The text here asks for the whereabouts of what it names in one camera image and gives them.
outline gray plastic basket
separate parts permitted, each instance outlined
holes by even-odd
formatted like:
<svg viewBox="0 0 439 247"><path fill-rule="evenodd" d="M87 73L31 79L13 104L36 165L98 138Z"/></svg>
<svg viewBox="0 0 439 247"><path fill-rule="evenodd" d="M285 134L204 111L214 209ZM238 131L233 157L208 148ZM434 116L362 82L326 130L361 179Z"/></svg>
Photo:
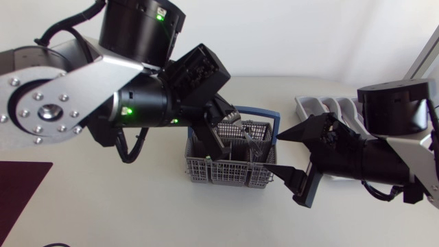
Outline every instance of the gray plastic basket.
<svg viewBox="0 0 439 247"><path fill-rule="evenodd" d="M239 107L240 113L271 117L274 129L269 123L258 121L242 121L243 127L250 130L250 136L261 148L263 154L256 157L249 148L241 131L228 121L223 121L215 128L216 133L225 146L231 148L226 160L212 161L202 142L189 129L186 146L187 173L192 182L216 185L243 186L265 188L273 181L273 174L263 164L276 164L276 134L280 115L276 112L258 108Z"/></svg>

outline bolt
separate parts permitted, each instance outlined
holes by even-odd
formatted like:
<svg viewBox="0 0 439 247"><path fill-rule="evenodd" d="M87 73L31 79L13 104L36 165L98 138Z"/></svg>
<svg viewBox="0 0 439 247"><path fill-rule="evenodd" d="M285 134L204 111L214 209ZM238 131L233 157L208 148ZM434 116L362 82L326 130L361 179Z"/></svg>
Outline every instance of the bolt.
<svg viewBox="0 0 439 247"><path fill-rule="evenodd" d="M34 143L36 145L40 145L41 143L43 143L43 139L41 139L40 137L34 140Z"/></svg>
<svg viewBox="0 0 439 247"><path fill-rule="evenodd" d="M80 115L80 113L77 111L73 111L70 113L70 117L72 117L72 118L77 118L77 117L79 117L79 115Z"/></svg>
<svg viewBox="0 0 439 247"><path fill-rule="evenodd" d="M60 95L59 99L62 102L67 102L67 101L69 101L69 96L68 95Z"/></svg>
<svg viewBox="0 0 439 247"><path fill-rule="evenodd" d="M10 84L11 84L11 86L20 86L20 80L17 78L12 78Z"/></svg>
<svg viewBox="0 0 439 247"><path fill-rule="evenodd" d="M20 112L20 117L26 118L26 117L29 117L29 115L30 115L30 112L28 110L22 110Z"/></svg>
<svg viewBox="0 0 439 247"><path fill-rule="evenodd" d="M73 133L75 133L75 134L81 134L81 132L82 132L82 127L81 126L76 126L73 129Z"/></svg>
<svg viewBox="0 0 439 247"><path fill-rule="evenodd" d="M66 132L67 127L66 126L60 126L58 127L58 132Z"/></svg>
<svg viewBox="0 0 439 247"><path fill-rule="evenodd" d="M6 115L2 115L0 117L0 123L2 123L2 124L6 123L8 120L9 120L9 117Z"/></svg>
<svg viewBox="0 0 439 247"><path fill-rule="evenodd" d="M35 99L36 101L41 101L41 100L44 99L44 95L41 94L41 93L34 93L34 99Z"/></svg>
<svg viewBox="0 0 439 247"><path fill-rule="evenodd" d="M41 126L36 126L36 127L34 128L34 133L39 134L39 133L41 133L43 130L44 130L43 127L41 127Z"/></svg>

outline metal frame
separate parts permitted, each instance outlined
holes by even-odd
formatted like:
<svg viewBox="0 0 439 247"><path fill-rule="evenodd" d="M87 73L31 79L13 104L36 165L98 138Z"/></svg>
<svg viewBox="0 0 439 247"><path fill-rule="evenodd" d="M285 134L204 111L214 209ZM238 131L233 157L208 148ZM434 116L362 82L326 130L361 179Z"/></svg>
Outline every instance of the metal frame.
<svg viewBox="0 0 439 247"><path fill-rule="evenodd" d="M426 78L439 65L439 26L428 40L412 67L405 75L405 80Z"/></svg>
<svg viewBox="0 0 439 247"><path fill-rule="evenodd" d="M0 125L3 137L0 149L58 143L74 137L82 131L79 123L83 118L142 72L140 62L100 47L97 40L87 41L97 55L95 61L70 73L51 67L31 67L0 76L0 114L7 119L10 119L9 98L18 87L35 80L51 80L24 94L19 100L15 114L25 131L10 120ZM67 42L59 47L62 48L58 50L62 55L81 54L75 42ZM37 112L47 104L60 106L63 116L53 122L42 120Z"/></svg>

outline cable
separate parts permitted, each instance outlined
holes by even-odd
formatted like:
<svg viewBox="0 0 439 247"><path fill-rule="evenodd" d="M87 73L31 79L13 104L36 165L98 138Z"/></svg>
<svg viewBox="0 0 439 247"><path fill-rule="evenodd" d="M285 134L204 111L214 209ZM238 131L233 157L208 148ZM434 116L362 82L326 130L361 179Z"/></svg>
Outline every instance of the cable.
<svg viewBox="0 0 439 247"><path fill-rule="evenodd" d="M37 45L41 45L43 47L48 47L50 44L50 40L52 37L57 34L61 30L66 30L66 28L74 27L80 23L83 23L87 20L90 20L96 14L99 14L101 10L105 7L106 3L105 0L97 0L95 4L93 4L90 8L87 10L76 14L74 16L71 16L67 19L64 19L60 22L57 22L53 24L44 34L41 38L36 38L34 42Z"/></svg>
<svg viewBox="0 0 439 247"><path fill-rule="evenodd" d="M116 139L116 148L121 157L122 162L131 164L136 161L137 157L142 150L143 143L145 142L146 134L149 128L142 128L140 134L136 136L137 141L130 153L128 153L128 145L126 143L125 134L122 129L119 129Z"/></svg>
<svg viewBox="0 0 439 247"><path fill-rule="evenodd" d="M372 187L372 185L369 185L366 181L361 182L362 185L366 188L366 190L375 197L378 200L382 200L385 202L390 202L391 200L395 199L397 195L399 195L401 192L403 192L403 188L399 186L393 186L392 190L390 191L390 194L384 194L383 192L379 191L378 189L375 189Z"/></svg>
<svg viewBox="0 0 439 247"><path fill-rule="evenodd" d="M64 31L71 33L76 38L78 44L82 49L82 53L84 53L87 63L92 63L93 57L91 55L90 48L88 47L87 42L84 40L81 34L78 31L76 31L73 27L65 28Z"/></svg>
<svg viewBox="0 0 439 247"><path fill-rule="evenodd" d="M70 247L70 246L68 246L66 244L57 243L57 244L47 244L44 247Z"/></svg>

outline white wall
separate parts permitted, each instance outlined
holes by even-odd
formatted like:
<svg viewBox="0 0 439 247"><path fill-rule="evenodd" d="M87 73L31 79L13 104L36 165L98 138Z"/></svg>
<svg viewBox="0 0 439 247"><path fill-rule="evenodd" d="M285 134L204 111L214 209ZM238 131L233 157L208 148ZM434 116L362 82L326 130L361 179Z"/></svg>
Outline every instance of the white wall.
<svg viewBox="0 0 439 247"><path fill-rule="evenodd" d="M187 14L173 59L204 43L232 75L347 84L401 79L439 24L437 0L173 0ZM30 45L93 0L2 0L0 50ZM103 13L78 30L99 38ZM53 43L70 38L59 35Z"/></svg>

